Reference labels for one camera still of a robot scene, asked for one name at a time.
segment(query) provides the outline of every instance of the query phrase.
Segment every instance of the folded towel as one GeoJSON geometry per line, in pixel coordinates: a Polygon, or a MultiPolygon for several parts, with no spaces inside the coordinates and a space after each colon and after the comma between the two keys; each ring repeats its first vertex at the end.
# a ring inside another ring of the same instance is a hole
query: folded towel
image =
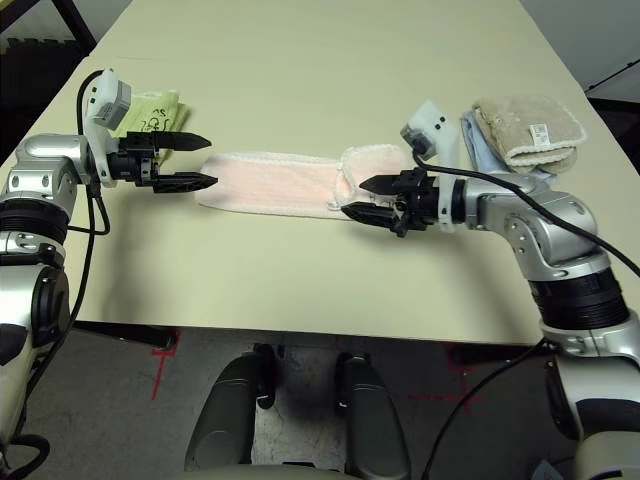
{"type": "Polygon", "coordinates": [[[587,133],[569,110],[549,97],[520,95],[483,98],[473,112],[485,139],[507,166],[527,173],[536,166],[567,171],[587,133]]]}
{"type": "Polygon", "coordinates": [[[391,204],[358,185],[378,174],[398,174],[409,161],[396,145],[350,148],[336,160],[286,153],[215,154],[201,172],[215,175],[215,188],[196,192],[201,205],[232,212],[347,220],[340,207],[354,202],[391,204]]]}
{"type": "MultiPolygon", "coordinates": [[[[125,137],[127,132],[179,132],[189,115],[189,109],[178,100],[179,95],[175,91],[134,95],[131,107],[114,136],[125,137]]],[[[162,165],[169,153],[170,150],[160,151],[158,165],[162,165]]]]}
{"type": "MultiPolygon", "coordinates": [[[[469,157],[471,158],[473,167],[478,172],[489,174],[511,173],[511,170],[509,170],[507,165],[487,143],[487,140],[480,131],[480,127],[478,127],[473,112],[463,113],[460,123],[462,125],[462,138],[464,138],[464,143],[469,151],[469,157]]],[[[527,173],[549,184],[556,178],[555,175],[544,172],[539,168],[534,168],[527,173]]]]}

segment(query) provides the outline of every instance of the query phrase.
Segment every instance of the black cable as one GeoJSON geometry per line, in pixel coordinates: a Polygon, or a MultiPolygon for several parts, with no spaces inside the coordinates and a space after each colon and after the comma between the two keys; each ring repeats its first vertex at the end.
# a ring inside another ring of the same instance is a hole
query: black cable
{"type": "Polygon", "coordinates": [[[480,180],[485,180],[487,182],[491,182],[491,183],[499,185],[499,186],[501,186],[503,188],[506,188],[507,190],[513,192],[516,196],[518,196],[521,200],[523,200],[527,205],[529,205],[531,208],[533,208],[536,212],[538,212],[544,218],[549,220],[551,223],[553,223],[553,224],[555,224],[555,225],[557,225],[557,226],[559,226],[561,228],[564,228],[565,230],[567,230],[567,231],[569,231],[571,233],[574,233],[574,234],[576,234],[576,235],[578,235],[580,237],[586,238],[590,242],[593,242],[596,245],[604,248],[605,250],[610,252],[612,255],[614,255],[616,258],[618,258],[627,267],[629,267],[629,269],[633,273],[635,273],[638,277],[640,277],[640,267],[638,267],[638,265],[636,265],[624,253],[622,253],[616,247],[611,245],[609,242],[606,242],[605,240],[601,239],[597,235],[594,235],[593,233],[587,232],[586,230],[583,230],[582,228],[580,228],[580,227],[578,227],[578,226],[576,226],[576,225],[574,225],[572,223],[569,223],[566,220],[563,220],[562,218],[554,215],[549,210],[547,210],[542,205],[540,205],[538,202],[536,202],[529,195],[524,193],[520,189],[519,185],[516,185],[515,183],[507,182],[506,180],[502,180],[501,178],[494,177],[493,175],[488,175],[486,173],[476,172],[476,171],[473,171],[473,170],[462,170],[462,169],[459,169],[459,168],[438,167],[438,166],[435,166],[435,165],[428,165],[428,164],[426,164],[425,162],[423,162],[420,159],[419,155],[420,155],[420,153],[418,153],[416,150],[414,150],[413,151],[413,160],[416,162],[416,164],[420,168],[422,168],[422,169],[424,169],[424,170],[426,170],[428,172],[447,173],[447,174],[451,174],[451,175],[460,175],[460,176],[463,176],[463,177],[479,178],[480,180]]]}
{"type": "Polygon", "coordinates": [[[444,438],[445,433],[447,433],[447,430],[451,426],[451,423],[455,419],[458,412],[462,409],[462,407],[464,407],[464,405],[469,401],[469,399],[473,397],[476,393],[478,393],[480,390],[482,390],[482,388],[484,388],[489,382],[499,377],[507,370],[521,364],[527,358],[538,353],[538,351],[542,350],[544,343],[545,343],[544,339],[540,340],[537,344],[535,344],[533,347],[528,349],[526,352],[522,353],[520,356],[509,361],[506,365],[503,365],[502,367],[498,368],[497,370],[493,371],[492,373],[484,377],[480,381],[480,383],[478,383],[475,387],[469,390],[464,397],[462,397],[462,399],[456,404],[456,406],[453,408],[453,410],[447,417],[447,420],[444,422],[444,424],[440,428],[440,431],[438,432],[438,435],[436,436],[436,440],[433,442],[433,447],[431,447],[431,453],[429,454],[427,465],[424,467],[424,471],[422,472],[422,476],[420,477],[422,480],[429,480],[431,467],[433,466],[433,462],[436,458],[436,454],[438,453],[438,448],[442,443],[442,439],[444,438]]]}
{"type": "Polygon", "coordinates": [[[31,475],[49,456],[51,447],[46,438],[39,435],[16,435],[11,439],[11,445],[32,447],[38,450],[38,455],[26,465],[16,468],[6,478],[7,480],[23,480],[31,475]]]}
{"type": "MultiPolygon", "coordinates": [[[[78,134],[79,135],[82,135],[82,133],[83,133],[83,128],[82,128],[82,100],[84,98],[84,92],[87,89],[87,87],[89,86],[89,84],[96,77],[98,77],[101,73],[102,73],[102,70],[98,70],[98,71],[95,71],[95,72],[91,73],[82,82],[82,84],[80,85],[80,89],[78,90],[78,95],[77,95],[77,98],[76,98],[76,121],[77,121],[77,125],[78,125],[78,134]]],[[[95,217],[95,210],[94,210],[94,207],[93,207],[94,198],[95,198],[95,200],[96,200],[96,202],[98,204],[98,208],[100,209],[101,215],[103,215],[104,231],[106,231],[108,233],[109,230],[111,229],[111,225],[109,223],[109,217],[107,215],[106,208],[104,207],[104,202],[102,201],[102,197],[100,196],[100,182],[99,182],[99,180],[92,182],[90,185],[85,185],[85,191],[86,191],[86,196],[87,196],[87,212],[88,212],[88,215],[89,215],[89,228],[88,229],[84,229],[84,230],[85,230],[86,233],[89,234],[89,239],[87,241],[87,251],[86,251],[85,256],[84,256],[84,266],[82,268],[82,277],[80,278],[80,286],[78,287],[78,296],[76,297],[76,301],[75,301],[75,303],[73,305],[73,309],[71,310],[70,323],[69,323],[69,326],[68,326],[67,330],[53,344],[51,349],[47,352],[47,355],[45,356],[44,360],[42,360],[42,362],[36,367],[36,369],[34,370],[33,374],[31,375],[31,378],[29,378],[29,381],[27,382],[26,398],[29,398],[29,396],[31,395],[31,393],[35,389],[36,385],[38,384],[38,381],[40,380],[40,378],[42,378],[42,375],[44,374],[44,372],[47,370],[47,368],[51,364],[51,361],[53,360],[53,357],[58,352],[58,350],[60,350],[60,348],[62,347],[62,344],[64,343],[64,341],[66,340],[67,336],[69,335],[69,332],[71,331],[71,327],[73,326],[73,322],[76,321],[76,318],[78,317],[78,313],[80,312],[80,307],[82,306],[82,301],[84,299],[84,294],[85,294],[85,292],[87,290],[87,283],[89,282],[89,269],[91,268],[91,257],[93,256],[93,246],[95,244],[96,235],[97,235],[97,233],[96,233],[96,217],[95,217]]]]}
{"type": "Polygon", "coordinates": [[[96,230],[94,232],[91,232],[91,230],[89,230],[88,228],[74,227],[74,226],[67,227],[68,230],[71,230],[74,232],[80,232],[80,233],[94,233],[95,235],[98,235],[98,236],[108,235],[109,232],[111,232],[111,222],[109,221],[109,214],[107,213],[107,208],[104,205],[104,201],[102,200],[102,197],[97,197],[95,201],[96,201],[96,204],[98,205],[98,210],[100,211],[100,217],[102,218],[103,230],[96,230]]]}
{"type": "MultiPolygon", "coordinates": [[[[95,230],[96,226],[96,217],[93,209],[93,199],[91,198],[91,194],[89,193],[89,189],[87,188],[87,206],[89,211],[89,230],[95,230]]],[[[38,381],[42,378],[42,375],[49,367],[49,364],[53,360],[55,354],[60,350],[62,344],[67,339],[69,332],[71,331],[71,327],[73,326],[73,322],[78,318],[78,313],[80,313],[80,307],[82,306],[82,300],[84,300],[84,294],[87,290],[87,284],[89,282],[89,269],[91,268],[91,257],[93,256],[93,245],[95,243],[96,236],[93,233],[89,234],[89,240],[87,242],[87,251],[84,256],[84,266],[82,268],[82,277],[80,279],[80,286],[78,288],[78,296],[76,297],[76,301],[73,304],[73,310],[70,315],[70,323],[67,327],[67,330],[62,334],[62,336],[53,344],[51,349],[47,352],[46,357],[42,362],[38,365],[37,369],[29,378],[27,382],[27,394],[26,398],[29,398],[33,390],[35,389],[38,381]]]]}
{"type": "Polygon", "coordinates": [[[78,95],[76,96],[76,124],[78,126],[78,135],[84,134],[84,129],[82,128],[82,101],[84,100],[84,92],[91,82],[102,75],[102,72],[104,72],[104,70],[96,70],[90,73],[89,76],[82,81],[80,88],[78,88],[78,95]]]}
{"type": "MultiPolygon", "coordinates": [[[[96,70],[95,72],[90,73],[89,76],[87,76],[87,78],[83,80],[83,82],[80,84],[80,87],[78,88],[78,94],[76,96],[76,125],[78,129],[78,135],[84,134],[84,127],[82,125],[82,119],[83,119],[82,103],[84,101],[85,91],[87,90],[87,87],[93,80],[95,80],[100,75],[102,75],[103,71],[104,70],[96,70]]],[[[97,193],[93,196],[96,198],[96,203],[98,204],[98,210],[100,210],[100,216],[102,217],[102,224],[104,225],[104,229],[100,231],[96,231],[96,230],[91,231],[84,227],[76,227],[73,225],[69,225],[67,227],[68,230],[71,230],[72,232],[80,232],[80,233],[87,233],[87,234],[93,233],[95,235],[100,235],[100,236],[109,234],[109,232],[111,231],[111,224],[109,223],[109,215],[107,215],[107,209],[104,206],[104,202],[102,202],[102,198],[100,197],[99,192],[100,190],[98,188],[97,193]]]]}

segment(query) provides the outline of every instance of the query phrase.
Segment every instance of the red tape mark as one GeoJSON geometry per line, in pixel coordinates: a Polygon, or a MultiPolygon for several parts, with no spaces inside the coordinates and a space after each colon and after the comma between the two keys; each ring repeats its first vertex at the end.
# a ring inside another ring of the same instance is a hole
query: red tape mark
{"type": "Polygon", "coordinates": [[[171,350],[159,350],[157,348],[151,349],[151,355],[160,357],[160,363],[158,364],[158,371],[156,372],[156,380],[153,384],[153,392],[151,392],[151,400],[155,400],[158,396],[158,389],[160,388],[160,382],[162,382],[162,373],[164,372],[165,360],[167,357],[175,357],[178,351],[178,344],[180,343],[180,335],[182,332],[176,330],[176,343],[171,350]]]}
{"type": "MultiPolygon", "coordinates": [[[[431,402],[448,402],[448,403],[458,403],[462,400],[464,395],[417,395],[411,394],[409,395],[410,400],[428,400],[431,402]]],[[[467,403],[481,403],[484,402],[484,398],[481,397],[471,397],[467,403]]]]}
{"type": "MultiPolygon", "coordinates": [[[[470,373],[473,373],[473,367],[464,367],[461,365],[456,365],[453,362],[453,359],[451,357],[451,350],[453,349],[453,345],[451,344],[444,344],[444,351],[445,354],[447,355],[447,368],[449,369],[450,372],[454,372],[458,374],[458,378],[460,380],[460,388],[462,389],[462,396],[466,395],[467,392],[469,391],[468,387],[467,387],[467,375],[470,373]]],[[[467,415],[471,414],[471,404],[477,402],[476,397],[471,397],[469,400],[467,400],[467,402],[464,405],[464,410],[467,413],[467,415]]]]}

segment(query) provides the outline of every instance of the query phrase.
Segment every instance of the gray floor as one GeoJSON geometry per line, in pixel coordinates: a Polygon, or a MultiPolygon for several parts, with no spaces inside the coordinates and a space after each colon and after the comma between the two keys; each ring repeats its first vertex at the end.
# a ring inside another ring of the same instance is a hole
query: gray floor
{"type": "MultiPolygon", "coordinates": [[[[345,436],[332,409],[334,362],[340,351],[367,351],[394,397],[418,478],[453,407],[450,397],[461,394],[463,381],[473,385],[496,367],[482,365],[461,378],[437,343],[186,329],[152,399],[161,360],[149,347],[74,332],[29,403],[24,432],[52,445],[30,478],[162,479],[180,472],[212,383],[256,341],[287,347],[276,404],[256,419],[254,463],[341,469],[345,436]]],[[[541,458],[572,455],[575,445],[548,415],[542,364],[533,359],[479,395],[453,424],[434,480],[524,479],[541,458]]],[[[25,453],[10,451],[16,461],[25,453]]],[[[571,462],[561,467],[566,472],[571,462]]]]}

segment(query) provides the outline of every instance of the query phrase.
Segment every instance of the white table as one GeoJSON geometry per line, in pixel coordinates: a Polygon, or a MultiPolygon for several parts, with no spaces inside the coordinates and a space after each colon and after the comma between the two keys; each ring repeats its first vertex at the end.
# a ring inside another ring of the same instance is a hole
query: white table
{"type": "MultiPolygon", "coordinates": [[[[402,144],[400,128],[427,98],[457,117],[480,96],[551,95],[590,135],[555,188],[584,199],[603,237],[640,259],[638,176],[517,0],[134,0],[29,135],[74,133],[77,88],[104,67],[134,92],[178,89],[192,111],[184,129],[217,151],[337,156],[402,144]]],[[[198,170],[212,151],[176,152],[163,168],[198,170]]],[[[497,235],[432,228],[401,240],[122,182],[103,194],[113,230],[96,242],[83,320],[494,343],[540,335],[497,235]]],[[[75,225],[85,210],[79,195],[75,225]]],[[[65,244],[72,297],[85,244],[75,233],[65,244]]],[[[632,274],[614,270],[637,307],[632,274]]]]}

